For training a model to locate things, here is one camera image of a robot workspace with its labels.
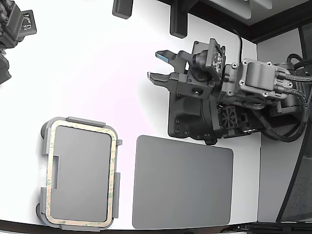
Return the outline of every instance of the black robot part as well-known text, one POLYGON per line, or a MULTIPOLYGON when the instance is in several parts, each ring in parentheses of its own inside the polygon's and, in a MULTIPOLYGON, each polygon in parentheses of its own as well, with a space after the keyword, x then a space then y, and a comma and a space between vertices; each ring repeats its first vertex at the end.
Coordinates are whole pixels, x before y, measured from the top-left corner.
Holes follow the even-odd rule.
POLYGON ((302 134, 312 78, 300 77, 292 63, 276 66, 246 58, 240 64, 226 65, 225 47, 215 39, 209 44, 196 41, 192 54, 159 51, 156 56, 174 67, 169 75, 148 73, 153 84, 170 92, 171 137, 191 137, 214 145, 222 137, 259 131, 285 142, 302 134), (286 135, 275 131, 293 124, 295 128, 286 135))
POLYGON ((14 48, 26 36, 36 33, 32 10, 21 11, 14 1, 0 0, 0 84, 11 78, 4 50, 14 48))

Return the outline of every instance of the black shelf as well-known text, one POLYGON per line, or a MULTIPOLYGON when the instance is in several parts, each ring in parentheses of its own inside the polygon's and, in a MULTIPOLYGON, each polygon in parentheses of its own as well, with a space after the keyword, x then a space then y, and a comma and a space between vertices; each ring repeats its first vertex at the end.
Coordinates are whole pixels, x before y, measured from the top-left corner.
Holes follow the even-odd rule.
MULTIPOLYGON (((199 0, 158 0, 171 6, 170 33, 179 38, 187 36, 187 14, 192 14, 230 32, 235 29, 244 39, 260 43, 312 22, 312 0, 248 26, 241 21, 199 0)), ((133 0, 114 0, 113 14, 128 19, 133 0)))

